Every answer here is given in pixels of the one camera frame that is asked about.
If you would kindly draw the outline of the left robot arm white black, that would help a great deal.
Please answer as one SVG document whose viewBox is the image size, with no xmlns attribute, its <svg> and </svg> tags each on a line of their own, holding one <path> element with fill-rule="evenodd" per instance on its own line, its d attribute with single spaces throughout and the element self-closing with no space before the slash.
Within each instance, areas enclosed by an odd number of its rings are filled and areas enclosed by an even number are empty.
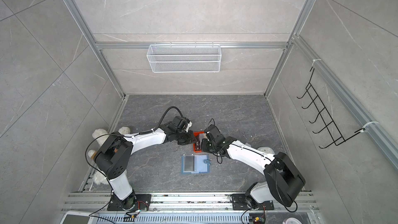
<svg viewBox="0 0 398 224">
<path fill-rule="evenodd" d="M 176 116 L 172 121 L 136 134 L 114 132 L 106 135 L 107 139 L 94 153 L 93 161 L 105 175 L 118 200 L 124 201 L 134 196 L 126 169 L 130 156 L 150 146 L 176 141 L 179 145 L 195 142 L 192 122 L 185 117 Z"/>
</svg>

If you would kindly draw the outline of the red plastic tray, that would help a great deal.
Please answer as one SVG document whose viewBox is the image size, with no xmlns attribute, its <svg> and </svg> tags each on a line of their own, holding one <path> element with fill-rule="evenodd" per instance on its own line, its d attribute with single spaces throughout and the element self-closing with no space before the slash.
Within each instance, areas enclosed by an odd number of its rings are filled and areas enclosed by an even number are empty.
<svg viewBox="0 0 398 224">
<path fill-rule="evenodd" d="M 193 151 L 201 152 L 202 140 L 206 138 L 205 133 L 203 131 L 194 132 L 194 137 L 196 138 L 196 141 L 193 143 Z"/>
</svg>

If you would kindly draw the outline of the blue leather card holder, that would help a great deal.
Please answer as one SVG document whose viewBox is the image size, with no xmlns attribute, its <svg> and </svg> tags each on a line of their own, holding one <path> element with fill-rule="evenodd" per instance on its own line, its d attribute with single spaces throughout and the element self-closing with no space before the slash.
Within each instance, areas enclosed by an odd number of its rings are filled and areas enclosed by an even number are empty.
<svg viewBox="0 0 398 224">
<path fill-rule="evenodd" d="M 210 172 L 210 160 L 208 155 L 194 155 L 195 156 L 195 171 L 192 173 L 184 173 L 182 171 L 183 155 L 181 157 L 181 173 L 182 174 L 203 174 Z"/>
</svg>

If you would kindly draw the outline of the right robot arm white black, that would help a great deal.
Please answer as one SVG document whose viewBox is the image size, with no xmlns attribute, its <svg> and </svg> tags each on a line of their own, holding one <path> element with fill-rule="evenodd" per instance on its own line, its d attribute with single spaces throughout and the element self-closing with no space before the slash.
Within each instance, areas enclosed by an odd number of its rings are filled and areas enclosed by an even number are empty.
<svg viewBox="0 0 398 224">
<path fill-rule="evenodd" d="M 285 208 L 295 203 L 306 181 L 287 154 L 266 153 L 236 138 L 226 138 L 214 124 L 205 129 L 204 134 L 206 138 L 202 144 L 203 152 L 212 153 L 221 159 L 240 161 L 264 176 L 264 182 L 252 184 L 245 192 L 242 202 L 249 208 L 255 209 L 265 202 L 274 200 Z"/>
</svg>

